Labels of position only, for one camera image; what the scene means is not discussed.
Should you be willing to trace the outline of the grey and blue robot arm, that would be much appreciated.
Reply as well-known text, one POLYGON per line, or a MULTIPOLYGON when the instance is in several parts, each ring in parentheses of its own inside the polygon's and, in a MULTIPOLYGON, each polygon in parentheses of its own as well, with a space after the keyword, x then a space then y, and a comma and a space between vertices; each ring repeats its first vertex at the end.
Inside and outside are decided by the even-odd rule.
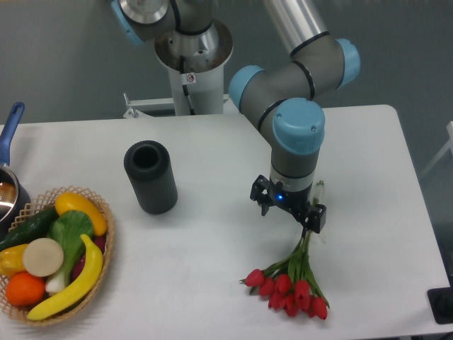
POLYGON ((134 43, 154 41, 168 70, 177 115, 220 113, 229 97, 271 148, 269 177, 259 176, 251 199, 262 213, 276 206, 305 229, 320 232, 326 208, 309 202, 325 115, 315 98, 355 79, 360 56, 333 39, 312 1, 266 1, 290 61, 270 73, 255 65, 224 83, 233 42, 212 14, 211 1, 113 1, 122 31, 134 43))

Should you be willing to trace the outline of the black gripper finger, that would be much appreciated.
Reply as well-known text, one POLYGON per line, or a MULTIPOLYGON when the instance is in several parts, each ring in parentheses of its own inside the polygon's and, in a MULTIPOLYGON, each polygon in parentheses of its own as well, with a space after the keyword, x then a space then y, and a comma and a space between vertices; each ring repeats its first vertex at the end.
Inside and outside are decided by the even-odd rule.
POLYGON ((308 204, 305 209, 299 213, 299 222, 302 226, 314 233, 320 234, 326 223, 327 208, 322 204, 308 204))
POLYGON ((275 206, 271 193, 271 182, 263 175, 259 175, 251 186, 250 199, 257 202, 262 216, 266 216, 269 208, 275 206))

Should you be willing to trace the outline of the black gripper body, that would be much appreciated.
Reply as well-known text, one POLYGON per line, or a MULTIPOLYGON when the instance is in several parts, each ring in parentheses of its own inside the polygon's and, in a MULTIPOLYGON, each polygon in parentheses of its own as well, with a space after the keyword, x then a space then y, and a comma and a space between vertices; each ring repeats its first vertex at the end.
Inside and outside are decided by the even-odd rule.
POLYGON ((305 216, 309 206, 312 179, 312 176, 303 178, 272 176, 269 194, 273 204, 296 217, 305 216))

